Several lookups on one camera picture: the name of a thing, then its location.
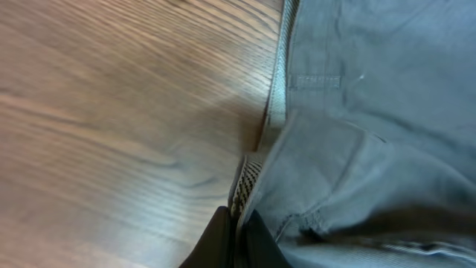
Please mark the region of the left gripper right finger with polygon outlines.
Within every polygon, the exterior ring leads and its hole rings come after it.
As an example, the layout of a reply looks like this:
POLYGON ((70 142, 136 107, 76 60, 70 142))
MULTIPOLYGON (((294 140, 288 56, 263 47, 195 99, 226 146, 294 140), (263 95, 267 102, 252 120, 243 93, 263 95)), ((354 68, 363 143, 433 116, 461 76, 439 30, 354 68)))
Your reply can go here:
POLYGON ((238 253, 245 268, 292 268, 257 211, 242 227, 238 253))

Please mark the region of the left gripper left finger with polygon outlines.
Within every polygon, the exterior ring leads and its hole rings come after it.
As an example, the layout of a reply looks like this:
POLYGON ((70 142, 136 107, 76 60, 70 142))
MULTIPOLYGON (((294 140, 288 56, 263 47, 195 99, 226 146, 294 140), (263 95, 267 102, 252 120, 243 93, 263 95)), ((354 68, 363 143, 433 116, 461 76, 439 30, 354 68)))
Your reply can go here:
POLYGON ((230 268, 232 246, 232 222, 227 207, 220 206, 213 214, 192 252, 180 268, 230 268))

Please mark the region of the grey cotton shorts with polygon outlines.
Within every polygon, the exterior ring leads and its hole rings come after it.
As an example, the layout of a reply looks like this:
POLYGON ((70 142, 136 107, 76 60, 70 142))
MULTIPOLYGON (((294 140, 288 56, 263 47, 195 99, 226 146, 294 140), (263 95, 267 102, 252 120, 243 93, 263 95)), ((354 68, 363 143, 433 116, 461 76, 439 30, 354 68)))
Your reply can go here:
POLYGON ((283 4, 263 135, 230 192, 293 267, 475 265, 475 3, 283 4))

